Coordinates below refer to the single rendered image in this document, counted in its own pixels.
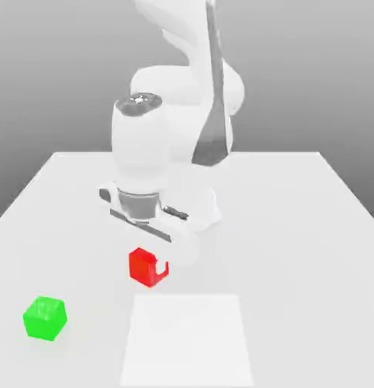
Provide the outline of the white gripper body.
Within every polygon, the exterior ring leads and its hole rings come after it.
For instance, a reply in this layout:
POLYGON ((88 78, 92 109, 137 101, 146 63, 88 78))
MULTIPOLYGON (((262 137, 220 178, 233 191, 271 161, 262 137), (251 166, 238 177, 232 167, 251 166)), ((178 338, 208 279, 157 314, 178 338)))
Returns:
POLYGON ((148 221, 129 220, 121 212, 110 209, 118 220, 138 229, 140 247, 152 252, 159 261, 176 266, 191 266, 200 255, 200 240, 185 220, 158 211, 148 221))

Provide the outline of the small red cube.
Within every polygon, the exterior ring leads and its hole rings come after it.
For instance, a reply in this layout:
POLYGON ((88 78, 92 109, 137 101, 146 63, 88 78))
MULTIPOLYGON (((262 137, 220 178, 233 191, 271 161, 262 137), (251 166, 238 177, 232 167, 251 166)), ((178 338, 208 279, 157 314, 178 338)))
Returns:
POLYGON ((140 247, 129 253, 129 274, 147 287, 153 287, 165 278, 156 276, 156 256, 140 247))

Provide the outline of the small green cube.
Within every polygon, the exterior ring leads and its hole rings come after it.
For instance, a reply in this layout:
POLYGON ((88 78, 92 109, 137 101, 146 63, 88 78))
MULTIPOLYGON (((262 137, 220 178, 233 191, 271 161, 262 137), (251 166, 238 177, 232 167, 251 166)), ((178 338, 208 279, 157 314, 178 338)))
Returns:
POLYGON ((27 335, 32 338, 54 341, 68 321, 63 300, 37 296, 23 313, 27 335))

